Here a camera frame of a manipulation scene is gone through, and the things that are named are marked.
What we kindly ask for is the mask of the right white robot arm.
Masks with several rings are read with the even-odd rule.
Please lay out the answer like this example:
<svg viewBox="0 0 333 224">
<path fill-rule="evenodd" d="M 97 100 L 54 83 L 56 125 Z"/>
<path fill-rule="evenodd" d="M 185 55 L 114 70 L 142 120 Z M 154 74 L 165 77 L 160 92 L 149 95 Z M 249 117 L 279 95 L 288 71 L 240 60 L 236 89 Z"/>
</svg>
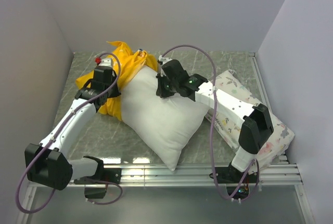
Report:
<svg viewBox="0 0 333 224">
<path fill-rule="evenodd" d="M 239 149 L 231 162 L 229 176 L 234 182 L 243 181 L 247 177 L 248 166 L 274 132 L 267 106 L 241 101 L 216 88 L 199 74 L 188 75 L 177 60 L 160 56 L 158 63 L 157 96 L 168 98 L 179 94 L 224 114 L 240 128 Z"/>
</svg>

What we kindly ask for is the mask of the yellow cartoon pillowcase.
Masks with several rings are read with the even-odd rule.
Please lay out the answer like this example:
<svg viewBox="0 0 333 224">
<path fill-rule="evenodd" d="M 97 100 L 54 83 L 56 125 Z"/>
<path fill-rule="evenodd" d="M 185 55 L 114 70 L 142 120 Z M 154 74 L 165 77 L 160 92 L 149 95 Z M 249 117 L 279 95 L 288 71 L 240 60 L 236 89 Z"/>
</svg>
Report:
<svg viewBox="0 0 333 224">
<path fill-rule="evenodd" d="M 117 81 L 119 90 L 124 89 L 144 66 L 157 72 L 159 64 L 154 55 L 141 49 L 133 52 L 127 43 L 121 41 L 109 42 L 109 44 L 116 47 L 113 54 L 120 61 L 120 65 L 116 63 L 113 68 L 116 73 L 118 73 L 118 67 L 121 68 Z M 98 112 L 116 117 L 121 121 L 121 99 L 121 96 L 107 99 L 107 102 L 99 108 Z"/>
</svg>

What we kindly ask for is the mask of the white pillow insert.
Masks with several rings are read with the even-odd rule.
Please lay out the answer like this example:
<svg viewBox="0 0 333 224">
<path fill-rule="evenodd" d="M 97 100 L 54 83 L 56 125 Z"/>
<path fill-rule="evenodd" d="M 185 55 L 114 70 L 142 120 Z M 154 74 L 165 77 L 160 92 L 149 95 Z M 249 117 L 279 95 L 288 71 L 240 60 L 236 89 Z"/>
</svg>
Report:
<svg viewBox="0 0 333 224">
<path fill-rule="evenodd" d="M 121 119 L 171 171 L 200 127 L 208 107 L 176 94 L 156 95 L 156 71 L 144 66 L 121 91 Z"/>
</svg>

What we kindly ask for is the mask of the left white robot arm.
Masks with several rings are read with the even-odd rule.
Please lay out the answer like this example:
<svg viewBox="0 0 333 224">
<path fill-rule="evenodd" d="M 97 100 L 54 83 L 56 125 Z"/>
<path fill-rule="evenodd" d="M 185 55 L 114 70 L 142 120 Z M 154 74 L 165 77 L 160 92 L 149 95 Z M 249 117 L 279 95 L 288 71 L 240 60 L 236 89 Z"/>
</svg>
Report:
<svg viewBox="0 0 333 224">
<path fill-rule="evenodd" d="M 110 66 L 98 65 L 93 77 L 78 90 L 58 125 L 39 144 L 29 144 L 25 151 L 27 178 L 56 190 L 63 190 L 71 180 L 87 177 L 100 183 L 105 177 L 101 159 L 84 156 L 67 160 L 66 156 L 80 131 L 110 98 L 120 96 L 116 72 Z"/>
</svg>

